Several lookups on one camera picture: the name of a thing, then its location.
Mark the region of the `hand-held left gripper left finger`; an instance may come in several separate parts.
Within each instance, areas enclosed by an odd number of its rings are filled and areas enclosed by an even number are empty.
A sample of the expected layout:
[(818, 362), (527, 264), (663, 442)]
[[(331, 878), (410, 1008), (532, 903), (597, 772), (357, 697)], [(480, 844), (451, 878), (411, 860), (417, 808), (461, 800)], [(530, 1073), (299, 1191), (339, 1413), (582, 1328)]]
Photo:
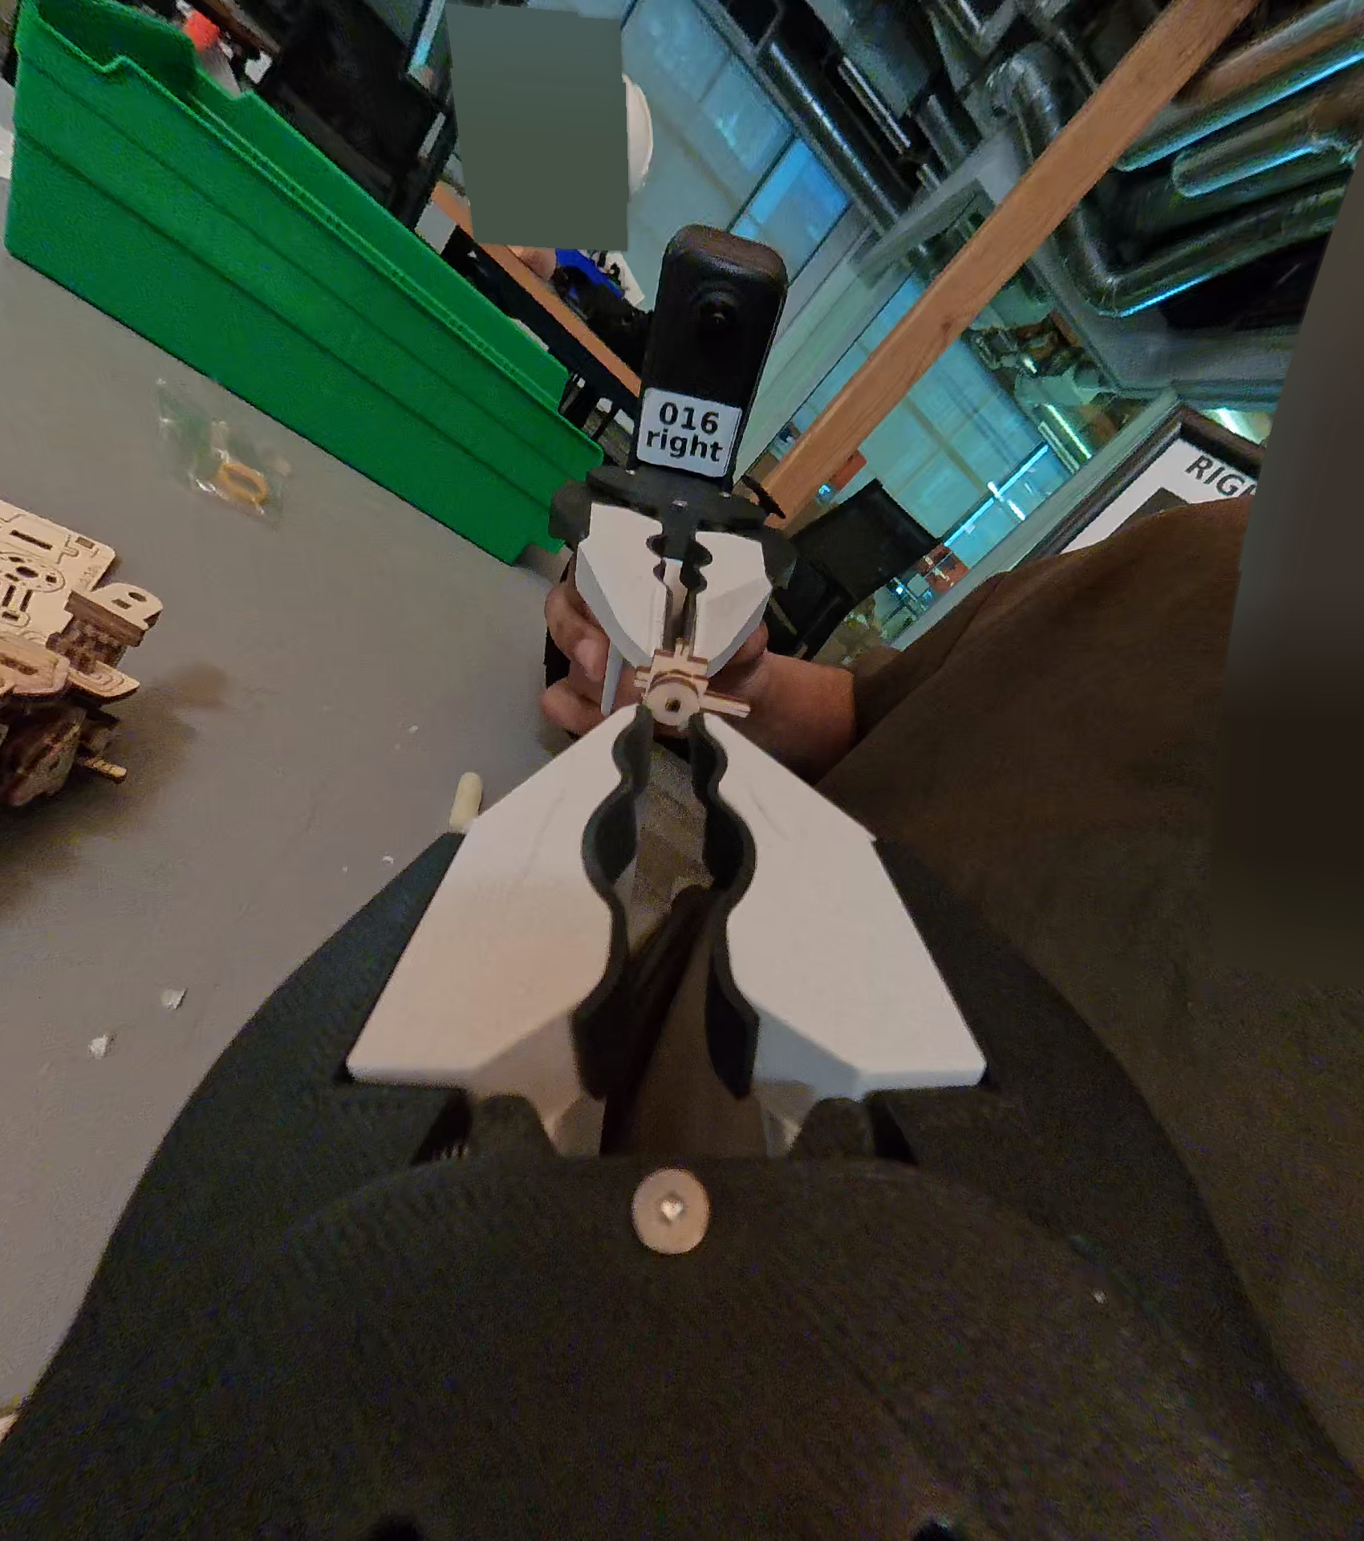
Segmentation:
[(352, 1080), (520, 1095), (560, 1154), (599, 1150), (577, 1009), (629, 957), (652, 729), (644, 708), (617, 710), (468, 827), (349, 1051)]

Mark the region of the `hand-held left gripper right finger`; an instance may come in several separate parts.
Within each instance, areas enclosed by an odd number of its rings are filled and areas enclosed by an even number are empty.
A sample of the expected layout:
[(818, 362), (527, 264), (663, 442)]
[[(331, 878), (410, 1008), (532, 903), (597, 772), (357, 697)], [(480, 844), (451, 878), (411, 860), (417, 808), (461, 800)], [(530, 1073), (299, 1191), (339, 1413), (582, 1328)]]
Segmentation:
[(703, 1034), (737, 1100), (978, 1088), (988, 1059), (862, 822), (724, 718), (690, 724), (710, 874)]

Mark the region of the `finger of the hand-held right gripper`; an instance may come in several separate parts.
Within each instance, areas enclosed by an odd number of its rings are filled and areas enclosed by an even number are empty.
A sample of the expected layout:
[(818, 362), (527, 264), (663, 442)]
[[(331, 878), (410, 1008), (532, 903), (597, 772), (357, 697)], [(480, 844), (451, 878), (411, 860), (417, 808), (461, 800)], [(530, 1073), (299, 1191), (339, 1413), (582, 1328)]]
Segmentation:
[(686, 644), (694, 688), (709, 688), (764, 619), (764, 548), (742, 532), (701, 530), (690, 553)]
[(622, 668), (643, 670), (669, 651), (680, 564), (669, 555), (663, 522), (619, 503), (594, 500), (577, 547), (577, 593), (608, 639), (600, 711), (611, 714)]

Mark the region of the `small wooden cross part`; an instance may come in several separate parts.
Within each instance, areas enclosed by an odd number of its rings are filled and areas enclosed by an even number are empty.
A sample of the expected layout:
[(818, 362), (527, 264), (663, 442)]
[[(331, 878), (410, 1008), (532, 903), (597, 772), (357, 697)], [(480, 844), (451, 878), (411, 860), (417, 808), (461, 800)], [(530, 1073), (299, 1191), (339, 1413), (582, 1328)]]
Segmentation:
[(742, 697), (717, 688), (709, 662), (683, 642), (654, 653), (648, 666), (637, 670), (634, 684), (654, 724), (674, 735), (690, 733), (705, 713), (742, 721), (752, 711)]

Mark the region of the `person's right hand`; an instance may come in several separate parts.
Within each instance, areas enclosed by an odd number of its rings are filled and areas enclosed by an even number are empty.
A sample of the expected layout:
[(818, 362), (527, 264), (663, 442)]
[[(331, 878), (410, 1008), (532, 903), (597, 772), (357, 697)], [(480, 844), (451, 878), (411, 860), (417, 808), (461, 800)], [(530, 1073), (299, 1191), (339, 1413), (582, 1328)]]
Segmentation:
[[(570, 577), (548, 591), (543, 626), (548, 642), (566, 662), (566, 671), (543, 686), (543, 720), (581, 737), (603, 721), (611, 639)], [(768, 626), (757, 626), (713, 682), (749, 703), (738, 724), (745, 736), (806, 780), (818, 779), (857, 737), (852, 675), (834, 666), (782, 656), (768, 642)]]

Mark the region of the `wooden edged background table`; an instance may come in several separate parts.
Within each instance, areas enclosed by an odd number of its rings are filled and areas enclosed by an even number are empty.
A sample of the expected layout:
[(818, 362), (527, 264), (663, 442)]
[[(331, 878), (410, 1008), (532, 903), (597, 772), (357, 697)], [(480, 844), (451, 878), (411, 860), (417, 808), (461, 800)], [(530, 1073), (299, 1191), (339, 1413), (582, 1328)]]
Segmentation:
[(543, 346), (566, 370), (560, 410), (578, 428), (608, 402), (615, 410), (634, 413), (637, 376), (592, 326), (559, 297), (552, 281), (521, 261), (501, 242), (480, 242), (470, 228), (465, 198), (448, 183), (430, 193), (428, 213), (446, 220), (439, 255), (491, 304)]

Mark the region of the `wooden ceiling beam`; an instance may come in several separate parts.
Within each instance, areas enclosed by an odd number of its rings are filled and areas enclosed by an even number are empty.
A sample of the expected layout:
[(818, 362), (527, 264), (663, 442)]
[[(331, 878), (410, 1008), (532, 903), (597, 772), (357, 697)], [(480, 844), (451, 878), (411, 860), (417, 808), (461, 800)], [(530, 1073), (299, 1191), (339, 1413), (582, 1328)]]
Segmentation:
[(865, 437), (978, 318), (1000, 286), (1015, 277), (1021, 264), (1052, 235), (1254, 9), (1254, 1), (1175, 1), (1164, 8), (1070, 124), (771, 470), (764, 490), (777, 506), (770, 514), (772, 526), (794, 530), (810, 521), (821, 485), (847, 464)]

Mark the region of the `clear bag with rubber bands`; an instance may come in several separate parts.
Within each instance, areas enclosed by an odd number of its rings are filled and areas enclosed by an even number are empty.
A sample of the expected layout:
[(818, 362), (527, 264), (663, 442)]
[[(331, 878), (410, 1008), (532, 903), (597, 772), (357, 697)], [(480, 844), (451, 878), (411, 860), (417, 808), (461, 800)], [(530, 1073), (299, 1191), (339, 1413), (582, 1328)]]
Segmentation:
[(153, 404), (178, 481), (250, 517), (275, 521), (283, 513), (291, 473), (283, 455), (188, 386), (157, 379)]

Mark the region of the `green plastic bin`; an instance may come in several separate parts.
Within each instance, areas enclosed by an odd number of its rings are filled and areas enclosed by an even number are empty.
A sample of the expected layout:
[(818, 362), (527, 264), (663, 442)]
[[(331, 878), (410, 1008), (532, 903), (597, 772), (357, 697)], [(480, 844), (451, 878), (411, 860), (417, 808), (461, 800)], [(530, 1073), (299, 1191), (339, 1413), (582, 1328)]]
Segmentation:
[(189, 38), (24, 2), (11, 257), (516, 562), (600, 462), (567, 369)]

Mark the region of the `black framed white sign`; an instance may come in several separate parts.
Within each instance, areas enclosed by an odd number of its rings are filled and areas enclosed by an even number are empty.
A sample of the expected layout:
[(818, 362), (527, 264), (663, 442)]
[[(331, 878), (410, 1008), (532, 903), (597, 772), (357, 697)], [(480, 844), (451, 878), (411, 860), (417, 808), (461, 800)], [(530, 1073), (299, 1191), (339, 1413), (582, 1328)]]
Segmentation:
[(1094, 547), (1116, 530), (1179, 506), (1254, 492), (1270, 412), (1181, 405), (1055, 529), (1055, 554)]

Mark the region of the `metal ventilation ducts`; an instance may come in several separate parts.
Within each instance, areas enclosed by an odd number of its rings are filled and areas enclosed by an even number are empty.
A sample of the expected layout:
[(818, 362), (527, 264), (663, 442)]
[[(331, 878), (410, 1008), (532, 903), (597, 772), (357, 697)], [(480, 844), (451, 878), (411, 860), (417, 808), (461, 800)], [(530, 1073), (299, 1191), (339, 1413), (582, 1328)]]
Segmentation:
[[(1165, 2), (916, 9), (965, 143), (1007, 128), (1033, 165)], [(1291, 325), (1363, 143), (1364, 1), (1255, 2), (1044, 248), (1103, 317)]]

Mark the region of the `bottle with red cap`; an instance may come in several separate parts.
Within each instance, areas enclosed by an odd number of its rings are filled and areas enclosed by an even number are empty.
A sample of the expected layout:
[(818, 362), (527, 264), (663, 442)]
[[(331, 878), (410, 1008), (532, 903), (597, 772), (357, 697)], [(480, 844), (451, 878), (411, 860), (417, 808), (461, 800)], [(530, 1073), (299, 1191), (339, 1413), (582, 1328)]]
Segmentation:
[(233, 70), (230, 48), (225, 46), (223, 30), (215, 20), (201, 10), (193, 9), (188, 2), (178, 2), (178, 27), (193, 46), (204, 71), (215, 79), (230, 95), (239, 95), (241, 86)]

